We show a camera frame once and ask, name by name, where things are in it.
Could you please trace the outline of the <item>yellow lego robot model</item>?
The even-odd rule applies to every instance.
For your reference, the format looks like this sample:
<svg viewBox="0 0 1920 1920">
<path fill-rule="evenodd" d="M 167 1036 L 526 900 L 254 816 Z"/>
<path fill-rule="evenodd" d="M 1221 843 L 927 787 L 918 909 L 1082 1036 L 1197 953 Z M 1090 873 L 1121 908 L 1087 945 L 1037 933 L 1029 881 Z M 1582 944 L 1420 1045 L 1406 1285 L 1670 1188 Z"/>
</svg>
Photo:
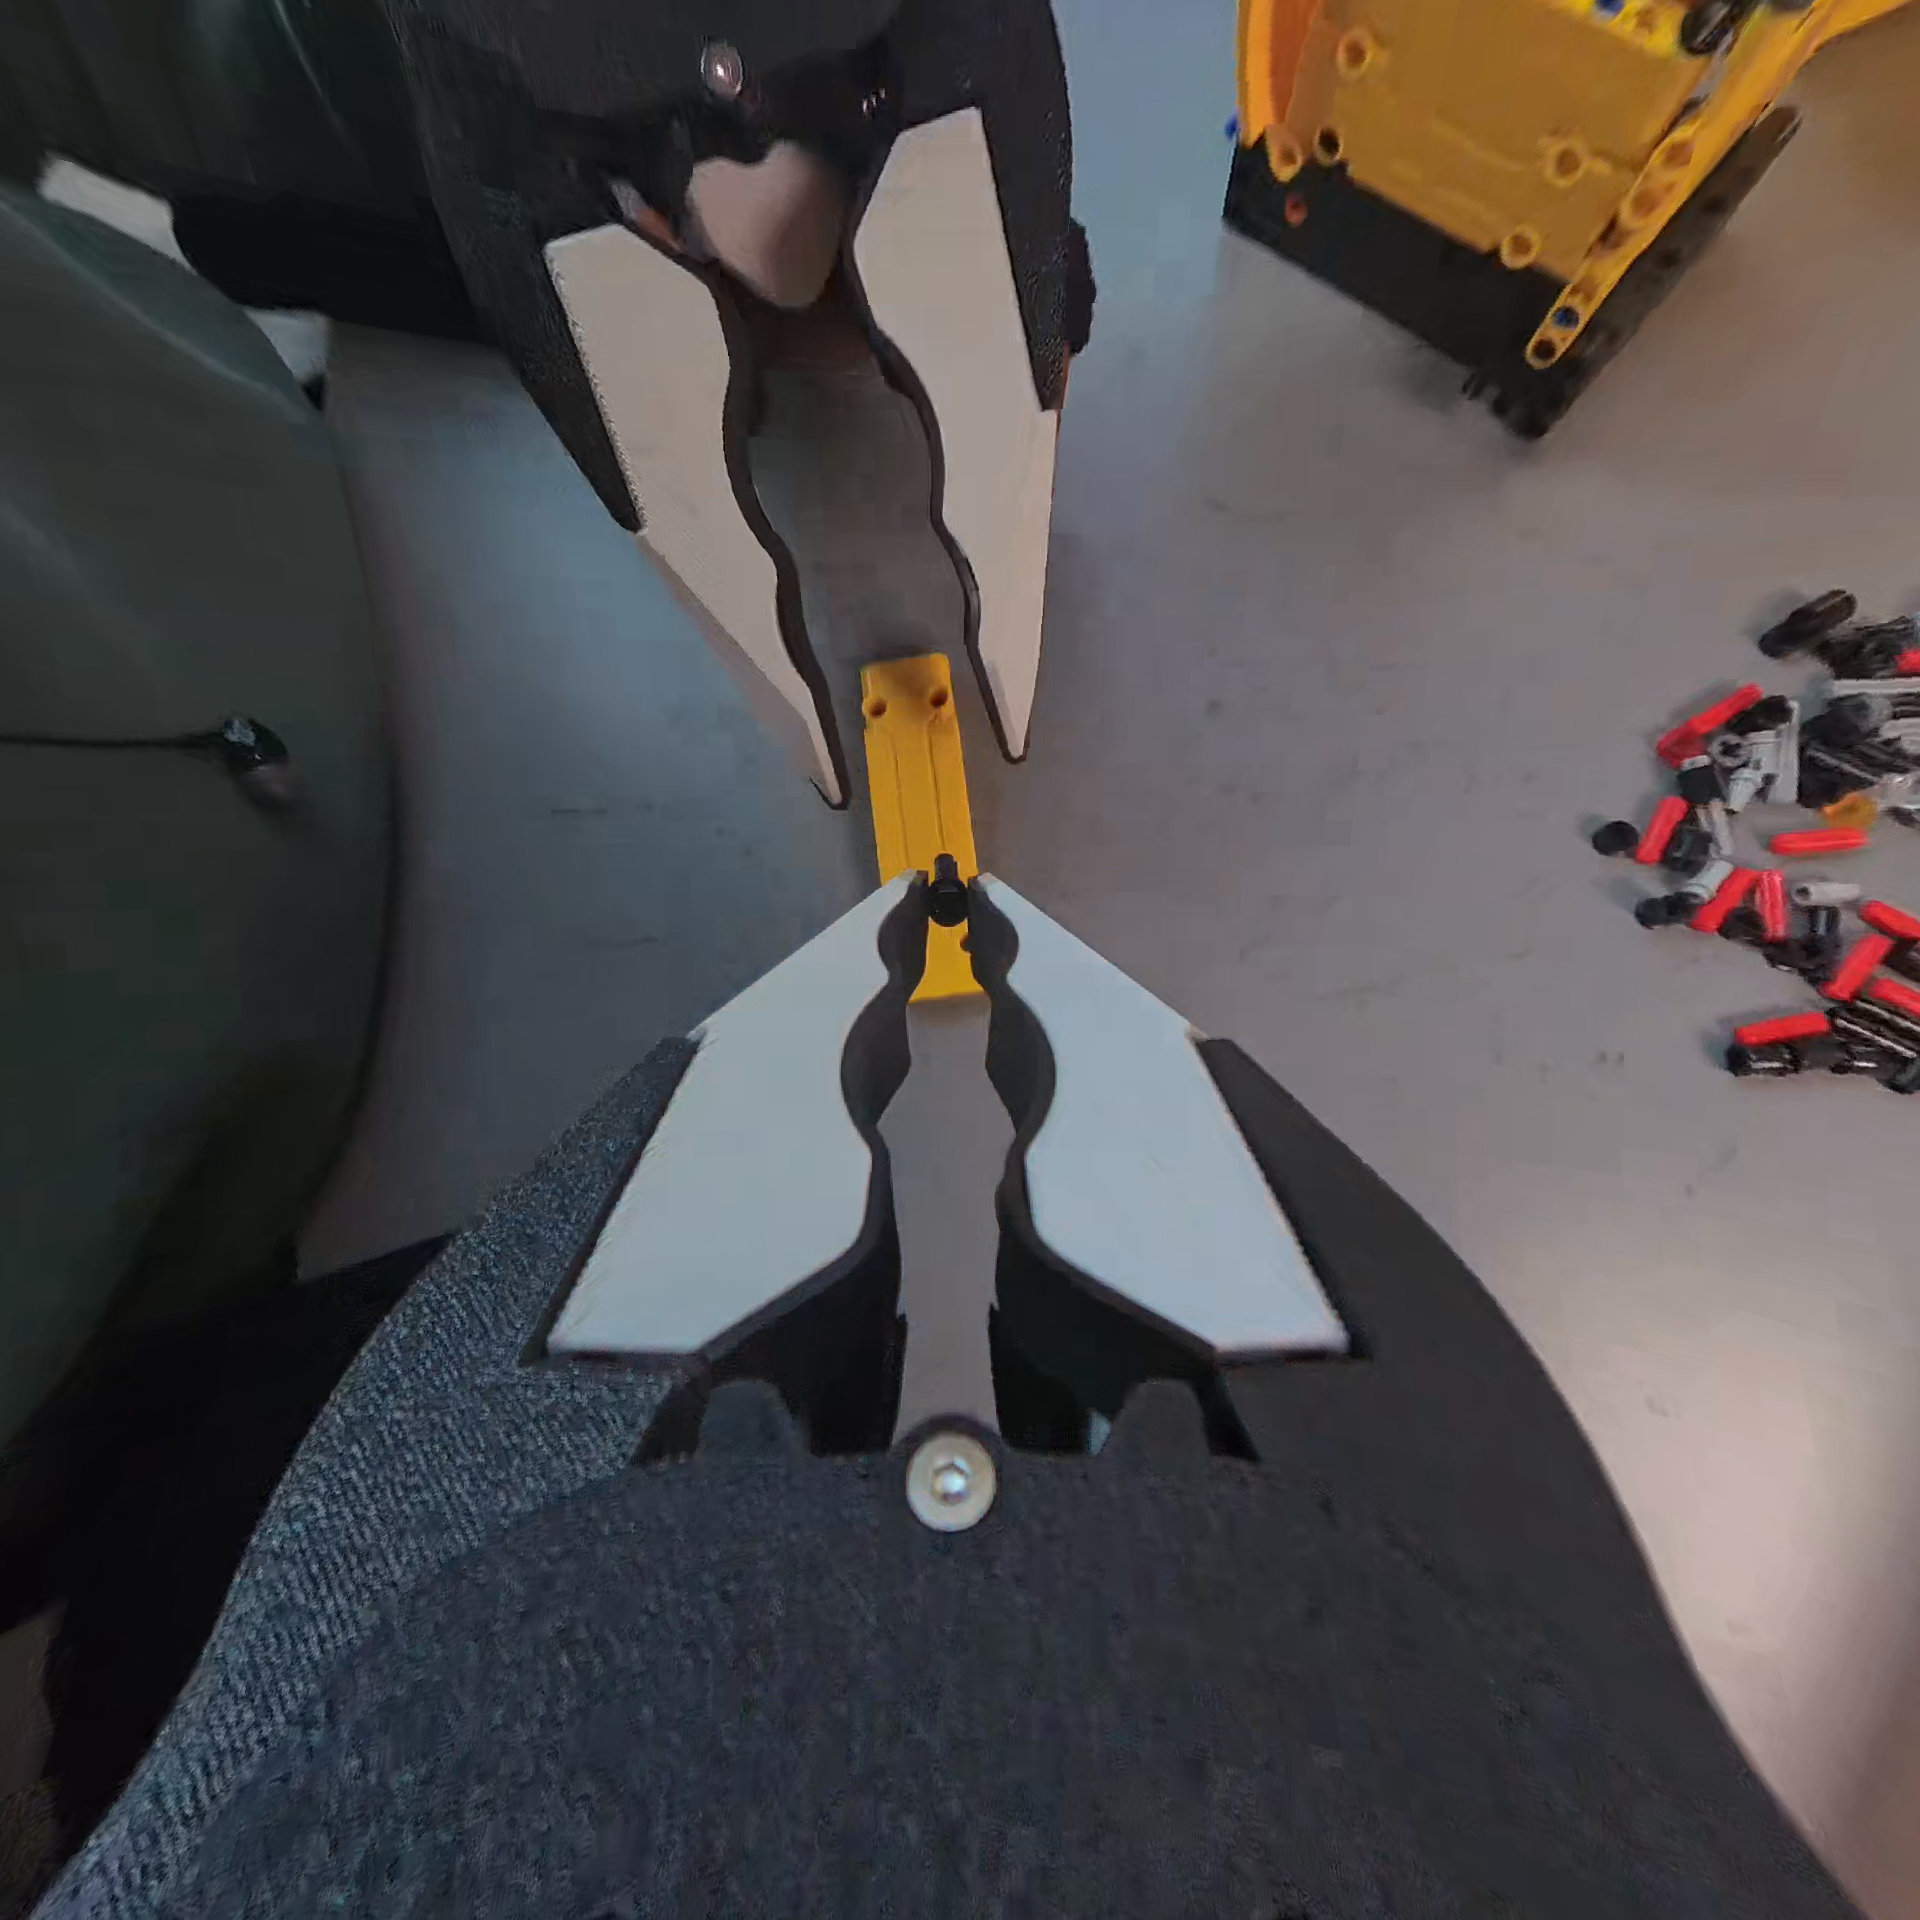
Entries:
<svg viewBox="0 0 1920 1920">
<path fill-rule="evenodd" d="M 1238 235 L 1550 433 L 1904 1 L 1238 1 Z"/>
</svg>

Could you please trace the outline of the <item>black drawstring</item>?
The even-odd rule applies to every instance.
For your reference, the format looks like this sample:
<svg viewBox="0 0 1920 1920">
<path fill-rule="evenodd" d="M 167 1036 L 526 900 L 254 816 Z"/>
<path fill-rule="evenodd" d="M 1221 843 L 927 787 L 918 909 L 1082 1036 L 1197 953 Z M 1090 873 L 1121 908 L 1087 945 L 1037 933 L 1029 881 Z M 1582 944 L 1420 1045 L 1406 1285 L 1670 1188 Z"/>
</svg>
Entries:
<svg viewBox="0 0 1920 1920">
<path fill-rule="evenodd" d="M 260 809 L 293 809 L 298 777 L 284 737 L 264 721 L 228 713 L 215 727 L 143 736 L 1 734 L 4 750 L 70 753 L 169 753 L 202 760 Z"/>
</svg>

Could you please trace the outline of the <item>person's green sweatshirt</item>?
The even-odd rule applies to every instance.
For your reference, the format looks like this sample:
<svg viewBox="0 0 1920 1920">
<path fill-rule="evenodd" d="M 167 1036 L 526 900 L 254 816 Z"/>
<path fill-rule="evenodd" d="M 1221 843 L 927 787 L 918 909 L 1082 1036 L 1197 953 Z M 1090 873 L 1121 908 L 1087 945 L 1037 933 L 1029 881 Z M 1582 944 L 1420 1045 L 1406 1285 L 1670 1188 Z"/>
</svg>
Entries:
<svg viewBox="0 0 1920 1920">
<path fill-rule="evenodd" d="M 302 797 L 4 750 L 4 1441 L 88 1343 L 264 1280 L 377 1021 L 392 765 L 322 415 L 245 310 L 4 187 L 4 734 L 245 713 Z"/>
</svg>

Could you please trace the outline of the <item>yellow lego beam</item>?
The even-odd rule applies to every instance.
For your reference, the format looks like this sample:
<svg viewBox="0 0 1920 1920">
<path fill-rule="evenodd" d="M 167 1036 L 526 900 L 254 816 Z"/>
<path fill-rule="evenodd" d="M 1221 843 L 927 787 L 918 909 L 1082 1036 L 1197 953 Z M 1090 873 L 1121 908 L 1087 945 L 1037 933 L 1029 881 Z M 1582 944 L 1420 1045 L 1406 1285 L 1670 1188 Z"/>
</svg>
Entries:
<svg viewBox="0 0 1920 1920">
<path fill-rule="evenodd" d="M 978 862 L 949 657 L 863 665 L 860 708 L 877 878 L 933 876 L 949 855 L 969 886 Z"/>
</svg>

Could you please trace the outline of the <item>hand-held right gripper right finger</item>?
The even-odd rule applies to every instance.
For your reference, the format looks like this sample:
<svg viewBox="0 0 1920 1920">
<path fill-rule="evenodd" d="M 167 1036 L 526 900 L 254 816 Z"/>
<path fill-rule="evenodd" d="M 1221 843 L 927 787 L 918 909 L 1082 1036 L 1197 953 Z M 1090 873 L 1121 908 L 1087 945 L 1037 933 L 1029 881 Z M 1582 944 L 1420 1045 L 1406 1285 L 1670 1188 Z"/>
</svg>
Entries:
<svg viewBox="0 0 1920 1920">
<path fill-rule="evenodd" d="M 1175 1382 L 1215 1451 L 1252 1449 L 1229 1373 L 1343 1359 L 1352 1337 L 1209 1040 L 1004 879 L 966 894 L 985 1072 L 1013 1126 L 993 1193 L 999 1436 L 1092 1451 L 1140 1384 Z"/>
</svg>

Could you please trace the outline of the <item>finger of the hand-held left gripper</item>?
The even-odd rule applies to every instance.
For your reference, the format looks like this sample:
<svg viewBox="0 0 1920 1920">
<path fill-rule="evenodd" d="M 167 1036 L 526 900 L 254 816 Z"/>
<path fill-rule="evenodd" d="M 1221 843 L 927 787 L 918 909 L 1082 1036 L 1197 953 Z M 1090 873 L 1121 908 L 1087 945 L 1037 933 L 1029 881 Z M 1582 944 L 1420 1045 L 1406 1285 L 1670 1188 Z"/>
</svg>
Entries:
<svg viewBox="0 0 1920 1920">
<path fill-rule="evenodd" d="M 1060 417 L 1037 391 L 980 109 L 900 131 L 865 183 L 847 278 L 927 443 L 927 515 L 966 600 L 999 751 L 1031 751 Z"/>
<path fill-rule="evenodd" d="M 847 753 L 799 571 L 752 475 L 756 348 L 718 270 L 623 224 L 543 246 L 546 273 L 630 494 L 641 555 L 761 729 L 829 809 Z"/>
</svg>

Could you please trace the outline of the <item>person's left hand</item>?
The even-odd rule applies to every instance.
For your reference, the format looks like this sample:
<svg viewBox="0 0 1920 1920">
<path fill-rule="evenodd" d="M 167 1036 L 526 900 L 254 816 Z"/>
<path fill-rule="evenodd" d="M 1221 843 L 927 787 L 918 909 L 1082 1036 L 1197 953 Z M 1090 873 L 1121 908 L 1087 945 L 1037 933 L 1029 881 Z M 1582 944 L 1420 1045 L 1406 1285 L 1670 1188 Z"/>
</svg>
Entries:
<svg viewBox="0 0 1920 1920">
<path fill-rule="evenodd" d="M 756 159 L 695 159 L 677 240 L 754 300 L 799 312 L 828 293 L 849 201 L 849 179 L 837 161 L 780 139 Z"/>
</svg>

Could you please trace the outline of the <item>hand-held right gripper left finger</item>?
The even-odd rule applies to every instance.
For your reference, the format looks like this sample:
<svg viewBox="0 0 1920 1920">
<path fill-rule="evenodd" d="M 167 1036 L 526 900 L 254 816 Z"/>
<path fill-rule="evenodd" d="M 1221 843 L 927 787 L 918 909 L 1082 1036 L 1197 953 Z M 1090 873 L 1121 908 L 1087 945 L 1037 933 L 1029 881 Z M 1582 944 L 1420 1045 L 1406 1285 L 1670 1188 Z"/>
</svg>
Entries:
<svg viewBox="0 0 1920 1920">
<path fill-rule="evenodd" d="M 905 1361 L 879 1120 L 910 1072 L 910 876 L 708 1014 L 543 1319 L 543 1358 L 664 1381 L 641 1456 L 692 1451 L 724 1384 L 816 1456 L 886 1449 Z"/>
</svg>

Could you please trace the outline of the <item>person's black pants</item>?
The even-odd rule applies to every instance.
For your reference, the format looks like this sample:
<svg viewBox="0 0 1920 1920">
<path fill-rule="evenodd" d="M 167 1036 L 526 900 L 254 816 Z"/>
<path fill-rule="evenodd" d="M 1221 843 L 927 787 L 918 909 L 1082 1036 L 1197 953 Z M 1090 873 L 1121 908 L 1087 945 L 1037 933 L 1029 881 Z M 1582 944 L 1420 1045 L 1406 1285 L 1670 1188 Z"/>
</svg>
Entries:
<svg viewBox="0 0 1920 1920">
<path fill-rule="evenodd" d="M 55 1863 L 153 1747 L 319 1408 L 445 1246 L 313 1280 L 279 1257 L 256 1286 L 110 1328 L 4 1441 L 4 1629 L 56 1613 L 32 1790 Z"/>
</svg>

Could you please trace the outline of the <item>pile of small lego pins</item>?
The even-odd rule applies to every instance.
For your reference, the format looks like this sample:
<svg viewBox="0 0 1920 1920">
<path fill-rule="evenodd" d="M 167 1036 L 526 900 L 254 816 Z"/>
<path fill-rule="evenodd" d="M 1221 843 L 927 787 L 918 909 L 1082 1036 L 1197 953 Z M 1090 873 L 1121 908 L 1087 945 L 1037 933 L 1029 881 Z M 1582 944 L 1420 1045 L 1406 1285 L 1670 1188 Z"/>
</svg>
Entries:
<svg viewBox="0 0 1920 1920">
<path fill-rule="evenodd" d="M 1791 687 L 1740 680 L 1653 740 L 1657 796 L 1585 830 L 1637 873 L 1633 924 L 1753 953 L 1799 1001 L 1732 1021 L 1741 1081 L 1823 1073 L 1918 1094 L 1918 911 L 1847 871 L 1880 832 L 1914 832 L 1914 613 L 1863 616 L 1833 587 L 1756 637 Z"/>
</svg>

